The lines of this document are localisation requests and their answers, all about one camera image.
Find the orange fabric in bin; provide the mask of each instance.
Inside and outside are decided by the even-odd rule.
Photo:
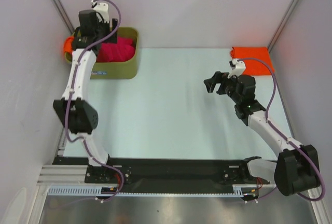
[[[257,58],[268,64],[274,72],[267,47],[233,47],[230,55],[233,59]],[[269,70],[257,61],[244,61],[244,63],[244,75],[270,75]]]

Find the shiny metal surface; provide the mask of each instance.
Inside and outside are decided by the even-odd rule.
[[[78,197],[48,196],[39,224],[279,224],[317,223],[309,202],[279,192],[244,204],[240,199],[180,197],[116,197],[109,203],[81,201]]]

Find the white wall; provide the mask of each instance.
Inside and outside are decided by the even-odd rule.
[[[272,50],[294,134],[316,147],[332,206],[332,1],[301,0]]]
[[[91,0],[61,0],[75,26]],[[142,47],[267,46],[291,0],[113,0]]]
[[[3,0],[0,33],[1,220],[20,188],[32,199],[41,166],[55,152],[61,127],[52,101],[69,70],[61,58],[68,32],[51,0]]]

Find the olive green bin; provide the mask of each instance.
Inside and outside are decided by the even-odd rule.
[[[126,62],[96,62],[93,66],[91,79],[131,79],[137,74],[137,52],[139,49],[139,33],[131,27],[120,27],[118,36],[133,40],[134,56]],[[68,63],[72,62],[72,55],[65,53]]]

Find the white ventilation grille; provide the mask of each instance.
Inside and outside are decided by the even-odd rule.
[[[71,195],[84,197],[107,197],[112,194],[101,194],[101,186],[51,186],[48,195]],[[234,186],[234,193],[225,194],[160,194],[160,193],[119,193],[123,197],[243,197],[241,187]]]

